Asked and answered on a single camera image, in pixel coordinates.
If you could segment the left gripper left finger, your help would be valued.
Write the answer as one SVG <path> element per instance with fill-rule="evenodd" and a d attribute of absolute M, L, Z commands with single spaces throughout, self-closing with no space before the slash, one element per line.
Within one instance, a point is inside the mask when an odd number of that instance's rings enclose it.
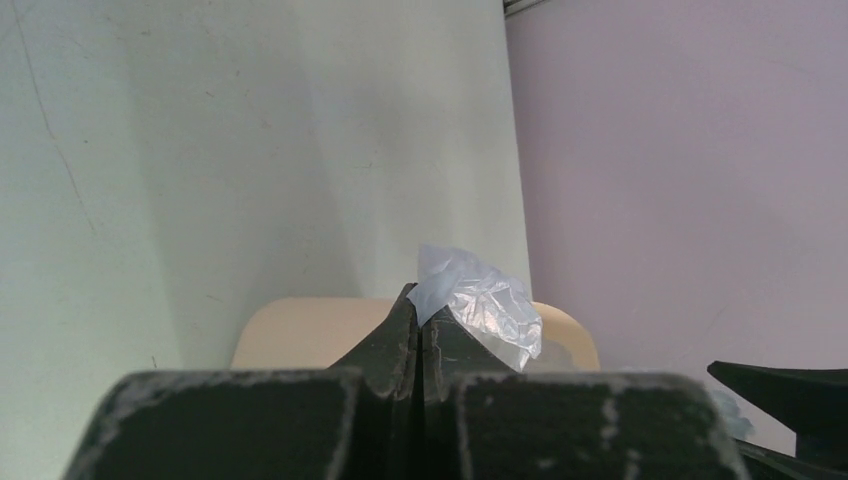
<path fill-rule="evenodd" d="M 68 479 L 411 479 L 418 350 L 405 294 L 318 370 L 150 370 L 101 400 Z"/>

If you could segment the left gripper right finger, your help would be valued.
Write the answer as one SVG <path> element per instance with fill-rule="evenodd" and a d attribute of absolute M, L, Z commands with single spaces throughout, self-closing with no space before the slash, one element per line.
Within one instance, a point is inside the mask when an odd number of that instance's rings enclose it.
<path fill-rule="evenodd" d="M 520 374 L 447 311 L 422 329 L 432 479 L 744 479 L 705 389 L 675 374 Z"/>

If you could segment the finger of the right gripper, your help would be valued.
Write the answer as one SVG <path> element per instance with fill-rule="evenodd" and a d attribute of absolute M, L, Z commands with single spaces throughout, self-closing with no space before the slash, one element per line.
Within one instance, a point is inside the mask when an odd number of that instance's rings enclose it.
<path fill-rule="evenodd" d="M 847 472 L 813 465 L 760 446 L 736 441 L 752 480 L 847 480 Z"/>
<path fill-rule="evenodd" d="M 715 361 L 707 371 L 796 434 L 790 457 L 847 469 L 845 369 L 779 369 Z"/>

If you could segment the blue plastic trash bag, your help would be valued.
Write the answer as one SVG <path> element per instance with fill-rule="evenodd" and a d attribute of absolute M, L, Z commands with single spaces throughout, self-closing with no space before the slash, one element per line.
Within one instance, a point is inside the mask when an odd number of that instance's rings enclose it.
<path fill-rule="evenodd" d="M 470 251 L 420 245 L 417 284 L 407 299 L 420 327 L 446 309 L 514 371 L 541 354 L 543 320 L 525 284 Z"/>

